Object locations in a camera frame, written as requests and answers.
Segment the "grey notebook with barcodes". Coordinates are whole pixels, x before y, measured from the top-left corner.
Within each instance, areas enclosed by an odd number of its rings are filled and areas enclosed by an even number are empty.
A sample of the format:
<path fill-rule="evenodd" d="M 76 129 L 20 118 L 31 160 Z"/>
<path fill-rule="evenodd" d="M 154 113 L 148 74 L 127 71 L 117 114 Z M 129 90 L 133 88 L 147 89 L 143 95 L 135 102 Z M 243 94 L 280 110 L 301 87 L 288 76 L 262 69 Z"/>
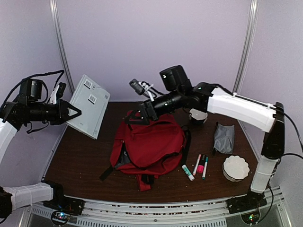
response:
<path fill-rule="evenodd" d="M 68 120 L 66 124 L 96 140 L 109 100 L 110 93 L 84 74 L 69 101 L 81 110 L 81 115 Z"/>

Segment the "red backpack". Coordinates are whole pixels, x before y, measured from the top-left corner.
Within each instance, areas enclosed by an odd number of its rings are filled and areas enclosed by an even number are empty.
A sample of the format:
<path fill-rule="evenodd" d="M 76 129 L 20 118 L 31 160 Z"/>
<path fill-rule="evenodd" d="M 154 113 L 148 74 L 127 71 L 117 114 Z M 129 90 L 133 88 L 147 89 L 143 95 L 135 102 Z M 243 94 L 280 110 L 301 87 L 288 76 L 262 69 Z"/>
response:
<path fill-rule="evenodd" d="M 110 166 L 99 177 L 101 181 L 113 172 L 135 175 L 139 190 L 148 191 L 154 180 L 186 163 L 191 132 L 182 129 L 174 116 L 164 114 L 147 125 L 131 124 L 132 110 L 119 125 L 110 155 Z"/>

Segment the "grey pencil pouch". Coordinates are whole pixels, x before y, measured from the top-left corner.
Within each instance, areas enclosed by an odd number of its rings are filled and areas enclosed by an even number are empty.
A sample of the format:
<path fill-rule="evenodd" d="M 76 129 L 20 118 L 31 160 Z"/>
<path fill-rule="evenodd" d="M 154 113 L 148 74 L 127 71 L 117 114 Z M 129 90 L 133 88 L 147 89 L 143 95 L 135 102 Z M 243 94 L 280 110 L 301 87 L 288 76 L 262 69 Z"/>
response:
<path fill-rule="evenodd" d="M 214 146 L 212 149 L 212 156 L 216 152 L 221 154 L 231 155 L 234 149 L 235 126 L 224 126 L 216 122 L 216 129 L 214 133 Z"/>

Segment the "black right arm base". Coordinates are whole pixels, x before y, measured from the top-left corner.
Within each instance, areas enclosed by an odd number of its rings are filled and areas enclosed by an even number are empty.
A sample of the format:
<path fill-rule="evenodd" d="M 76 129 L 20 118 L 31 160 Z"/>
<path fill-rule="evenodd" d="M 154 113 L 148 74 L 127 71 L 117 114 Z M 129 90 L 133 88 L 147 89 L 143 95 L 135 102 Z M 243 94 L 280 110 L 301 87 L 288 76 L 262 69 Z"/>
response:
<path fill-rule="evenodd" d="M 264 193 L 256 193 L 249 191 L 246 195 L 240 197 L 232 197 L 226 201 L 230 214 L 245 212 L 257 209 L 267 205 Z"/>

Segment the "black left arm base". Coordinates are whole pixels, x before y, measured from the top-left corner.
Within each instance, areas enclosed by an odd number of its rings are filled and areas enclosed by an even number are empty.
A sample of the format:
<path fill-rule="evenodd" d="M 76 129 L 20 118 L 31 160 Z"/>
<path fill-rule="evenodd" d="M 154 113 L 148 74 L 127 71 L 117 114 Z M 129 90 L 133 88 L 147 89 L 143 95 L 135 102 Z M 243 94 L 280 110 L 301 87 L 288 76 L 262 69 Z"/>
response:
<path fill-rule="evenodd" d="M 71 215 L 81 215 L 85 201 L 67 197 L 64 195 L 63 186 L 53 181 L 42 181 L 53 189 L 53 198 L 50 201 L 44 201 L 43 205 L 54 210 L 61 210 Z"/>

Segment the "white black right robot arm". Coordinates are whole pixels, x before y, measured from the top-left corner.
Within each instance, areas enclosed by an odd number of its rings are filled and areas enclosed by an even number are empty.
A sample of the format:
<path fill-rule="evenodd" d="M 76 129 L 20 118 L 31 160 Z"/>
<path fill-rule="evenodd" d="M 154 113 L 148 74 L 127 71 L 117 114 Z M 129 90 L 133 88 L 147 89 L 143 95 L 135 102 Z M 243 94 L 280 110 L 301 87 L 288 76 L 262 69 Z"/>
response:
<path fill-rule="evenodd" d="M 127 124 L 148 125 L 160 116 L 179 108 L 196 109 L 201 112 L 225 115 L 265 132 L 261 158 L 258 162 L 250 193 L 243 197 L 246 208 L 254 208 L 269 183 L 278 160 L 285 151 L 285 113 L 281 103 L 265 104 L 236 93 L 220 84 L 200 82 L 192 86 L 181 65 L 160 72 L 168 94 L 148 99 L 133 110 L 125 119 Z"/>

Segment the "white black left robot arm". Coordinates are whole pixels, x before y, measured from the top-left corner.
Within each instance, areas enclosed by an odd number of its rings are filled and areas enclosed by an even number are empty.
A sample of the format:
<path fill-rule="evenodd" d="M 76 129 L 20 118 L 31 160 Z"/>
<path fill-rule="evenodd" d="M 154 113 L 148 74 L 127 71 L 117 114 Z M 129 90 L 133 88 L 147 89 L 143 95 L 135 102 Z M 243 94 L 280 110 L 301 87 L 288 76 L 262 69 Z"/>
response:
<path fill-rule="evenodd" d="M 61 125 L 81 115 L 81 110 L 61 99 L 66 84 L 56 80 L 53 92 L 41 99 L 42 90 L 47 85 L 42 76 L 64 74 L 63 70 L 34 74 L 22 79 L 8 93 L 0 106 L 0 156 L 4 157 L 7 148 L 22 126 L 42 122 L 48 125 Z M 1 187 L 0 217 L 3 221 L 16 209 L 37 202 L 49 202 L 55 210 L 74 214 L 72 203 L 64 196 L 63 186 L 55 182 L 42 182 L 17 188 Z"/>

